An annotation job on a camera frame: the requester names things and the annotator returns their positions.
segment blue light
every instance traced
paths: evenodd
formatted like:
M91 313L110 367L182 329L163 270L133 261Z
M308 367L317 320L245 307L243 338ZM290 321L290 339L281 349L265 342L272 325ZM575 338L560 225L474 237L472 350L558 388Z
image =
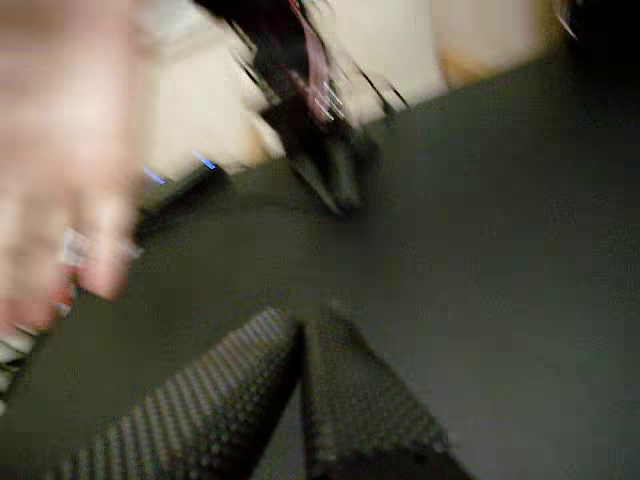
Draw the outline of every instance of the blue light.
M144 173L146 173L151 180L156 182L158 185L165 185L167 182L160 175L153 173L147 167L144 167Z
M216 169L216 165L213 162L211 162L210 160L207 160L207 158L204 155L202 155L200 152L198 152L197 150L193 150L191 153L193 153L194 157L196 157L198 160L200 160L202 163L204 163L211 170L215 170Z

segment hand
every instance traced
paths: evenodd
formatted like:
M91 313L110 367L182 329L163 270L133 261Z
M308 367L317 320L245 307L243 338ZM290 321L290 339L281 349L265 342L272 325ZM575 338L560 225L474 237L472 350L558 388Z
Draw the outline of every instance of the hand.
M85 288L112 298L128 263L142 170L128 2L55 3L64 28L0 21L0 331L49 325L66 226L88 238Z

